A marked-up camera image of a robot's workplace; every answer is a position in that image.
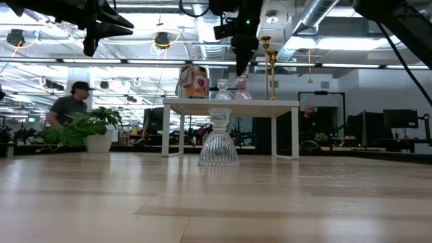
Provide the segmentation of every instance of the white table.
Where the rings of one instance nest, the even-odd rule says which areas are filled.
[[[223,107],[231,109],[231,117],[270,117],[271,118],[271,154],[277,154],[276,118],[291,111],[292,118],[292,157],[298,159],[298,101],[219,101],[208,99],[163,99],[163,135],[162,156],[170,157],[184,152],[184,118],[185,115],[209,115],[209,109]],[[180,115],[179,152],[169,154],[169,116],[171,110]]]

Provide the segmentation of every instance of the man in black cap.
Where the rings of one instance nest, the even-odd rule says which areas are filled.
[[[72,85],[71,96],[59,98],[51,108],[47,121],[52,126],[63,125],[69,120],[67,115],[71,113],[86,113],[87,104],[84,102],[89,96],[90,88],[88,83],[77,81]]]

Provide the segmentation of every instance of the black cap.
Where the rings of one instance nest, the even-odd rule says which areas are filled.
[[[90,85],[88,85],[87,82],[83,82],[83,81],[77,81],[74,83],[74,85],[72,85],[72,90],[76,90],[76,89],[82,89],[82,90],[94,90],[94,88],[90,88]]]

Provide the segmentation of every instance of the table leg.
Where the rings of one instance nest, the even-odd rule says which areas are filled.
[[[271,117],[271,155],[277,155],[277,117]]]
[[[178,152],[184,153],[184,113],[180,114],[180,135],[178,141]]]
[[[169,156],[169,116],[171,105],[165,105],[163,108],[163,133],[162,133],[162,156]]]
[[[298,159],[298,107],[291,108],[292,159]]]

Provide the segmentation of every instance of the wooden floor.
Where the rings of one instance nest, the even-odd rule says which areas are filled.
[[[0,160],[0,242],[432,242],[432,166],[356,158]]]

